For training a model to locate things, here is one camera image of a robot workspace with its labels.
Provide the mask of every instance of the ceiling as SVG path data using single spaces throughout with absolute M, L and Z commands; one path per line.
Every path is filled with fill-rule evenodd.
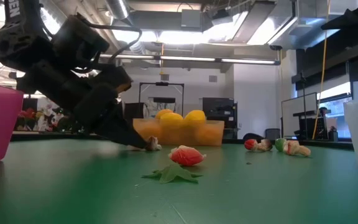
M 204 16 L 206 21 L 211 19 L 213 12 L 217 9 L 224 9 L 231 6 L 228 10 L 233 18 L 239 19 L 243 12 L 252 12 L 252 6 L 255 1 L 251 0 L 243 3 L 245 0 L 231 1 L 231 0 L 187 0 L 182 3 L 180 0 L 126 0 L 130 9 L 130 17 L 134 18 L 139 27 L 144 31 L 144 38 L 151 35 L 153 38 L 161 38 L 162 33 L 167 31 L 167 27 L 180 27 L 180 24 L 172 24 L 181 18 L 182 9 L 198 10 L 201 16 Z M 288 29 L 272 42 L 273 45 L 281 45 L 284 49 L 298 49 L 311 47 L 322 41 L 323 31 L 320 26 L 325 23 L 324 16 L 320 13 L 321 4 L 324 0 L 298 0 L 296 4 L 291 3 L 291 0 L 271 0 L 275 2 L 275 7 L 269 11 L 267 18 L 258 27 L 249 41 L 244 42 L 240 40 L 209 40 L 208 43 L 197 44 L 164 44 L 163 54 L 174 56 L 194 56 L 194 57 L 232 57 L 232 58 L 254 58 L 263 60 L 278 60 L 276 51 L 270 49 L 268 45 L 247 45 L 266 43 L 276 33 L 283 29 L 284 25 L 288 25 L 289 21 L 294 17 L 298 19 L 292 23 Z M 80 13 L 85 16 L 92 23 L 110 24 L 111 18 L 109 16 L 105 0 L 40 0 L 44 4 L 44 8 L 50 16 L 56 21 L 54 23 L 61 24 L 66 16 L 70 14 Z M 335 18 L 343 14 L 348 7 L 355 9 L 358 7 L 358 0 L 332 0 L 332 8 L 329 13 L 329 18 Z M 4 12 L 0 6 L 0 27 L 4 25 Z M 242 30 L 252 30 L 251 25 L 248 27 L 241 27 Z M 215 34 L 226 35 L 230 30 L 219 29 Z M 126 44 L 123 40 L 129 38 L 129 34 L 120 34 L 117 31 L 111 32 L 109 30 L 98 30 L 103 38 L 108 40 L 111 45 L 109 53 L 113 53 L 117 48 Z M 153 42 L 142 42 L 142 45 L 147 50 L 148 54 L 161 54 L 162 46 Z M 128 67 L 158 67 L 156 62 L 142 62 L 125 60 L 124 66 Z M 220 63 L 206 63 L 206 62 L 181 62 L 181 61 L 166 61 L 166 67 L 178 68 L 219 68 L 223 72 L 227 69 L 227 65 Z M 7 76 L 9 72 L 4 73 L 0 71 L 0 76 Z

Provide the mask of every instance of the artificial leaf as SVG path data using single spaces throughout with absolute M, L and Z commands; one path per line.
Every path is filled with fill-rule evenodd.
M 170 165 L 162 170 L 153 171 L 153 174 L 143 175 L 142 177 L 159 177 L 160 175 L 160 184 L 171 182 L 176 177 L 181 177 L 182 179 L 198 183 L 198 180 L 194 179 L 194 177 L 202 176 L 201 174 L 191 173 L 190 171 L 182 168 L 180 165 Z

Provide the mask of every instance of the green table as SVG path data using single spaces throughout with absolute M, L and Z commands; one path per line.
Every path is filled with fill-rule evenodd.
M 358 223 L 352 151 L 311 147 L 303 158 L 200 147 L 208 156 L 191 170 L 204 174 L 199 184 L 140 178 L 171 164 L 169 149 L 13 142 L 0 162 L 0 223 Z

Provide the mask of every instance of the red toy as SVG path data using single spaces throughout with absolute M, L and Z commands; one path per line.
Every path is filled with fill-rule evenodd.
M 261 140 L 258 143 L 255 139 L 248 139 L 245 141 L 244 146 L 250 151 L 262 151 L 266 152 L 273 148 L 272 143 L 268 139 Z
M 206 155 L 202 155 L 197 149 L 187 146 L 179 146 L 171 150 L 168 157 L 177 164 L 193 166 L 204 160 Z

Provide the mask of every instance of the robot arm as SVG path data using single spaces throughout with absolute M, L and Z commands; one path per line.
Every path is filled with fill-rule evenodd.
M 139 36 L 141 31 L 94 25 L 76 15 L 70 16 L 52 35 L 40 18 L 39 0 L 4 3 L 6 23 L 0 29 L 0 62 L 25 72 L 17 81 L 17 89 L 25 93 L 40 91 L 71 111 L 88 131 L 120 144 L 145 148 L 147 143 L 125 121 L 116 101 L 118 93 L 131 87 L 132 80 L 122 67 L 98 63 L 109 44 L 91 27 L 134 30 Z M 86 73 L 92 69 L 101 72 L 94 78 L 80 78 L 72 72 Z

